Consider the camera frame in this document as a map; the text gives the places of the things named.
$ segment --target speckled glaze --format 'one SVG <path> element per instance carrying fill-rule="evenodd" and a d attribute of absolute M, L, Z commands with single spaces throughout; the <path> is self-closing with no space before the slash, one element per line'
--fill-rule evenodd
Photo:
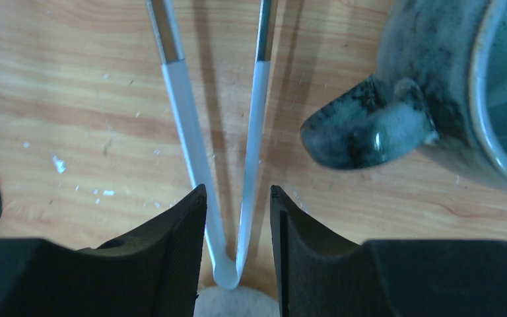
<path fill-rule="evenodd" d="M 310 156 L 350 170 L 419 147 L 459 174 L 507 190 L 507 153 L 485 101 L 487 63 L 505 13 L 507 0 L 398 0 L 376 71 L 302 125 Z"/>

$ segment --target metal tweezers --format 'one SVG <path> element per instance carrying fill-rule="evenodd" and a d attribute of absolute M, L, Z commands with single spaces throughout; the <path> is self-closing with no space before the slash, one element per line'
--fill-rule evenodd
<path fill-rule="evenodd" d="M 191 186 L 195 188 L 199 184 L 204 184 L 207 189 L 205 238 L 213 263 L 213 277 L 219 287 L 232 290 L 240 282 L 252 232 L 277 0 L 261 0 L 236 261 L 232 261 L 226 254 L 226 238 L 219 203 L 207 160 L 172 1 L 147 0 L 147 7 L 160 51 L 162 74 L 186 158 Z"/>

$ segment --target wood grain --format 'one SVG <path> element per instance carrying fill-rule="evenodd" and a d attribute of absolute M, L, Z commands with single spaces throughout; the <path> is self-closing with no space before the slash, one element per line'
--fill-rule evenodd
<path fill-rule="evenodd" d="M 507 239 L 507 193 L 418 152 L 360 172 L 313 163 L 298 129 L 368 76 L 393 0 L 283 0 L 242 284 L 276 296 L 269 187 L 339 234 Z M 233 254 L 257 1 L 175 1 Z M 52 155 L 63 160 L 58 173 Z M 191 190 L 142 0 L 0 0 L 0 236 L 95 247 Z M 103 195 L 113 190 L 115 195 Z M 201 284 L 212 285 L 205 248 Z"/>

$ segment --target paint speck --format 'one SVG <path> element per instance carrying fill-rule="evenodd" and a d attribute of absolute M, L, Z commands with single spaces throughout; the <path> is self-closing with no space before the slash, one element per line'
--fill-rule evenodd
<path fill-rule="evenodd" d="M 148 204 L 152 203 L 154 201 L 154 197 L 151 197 L 149 201 L 143 204 L 143 208 L 145 208 Z"/>
<path fill-rule="evenodd" d="M 62 174 L 67 169 L 65 161 L 58 159 L 57 155 L 52 155 L 51 159 L 53 160 L 53 163 L 55 164 L 55 168 L 57 169 L 58 173 Z"/>

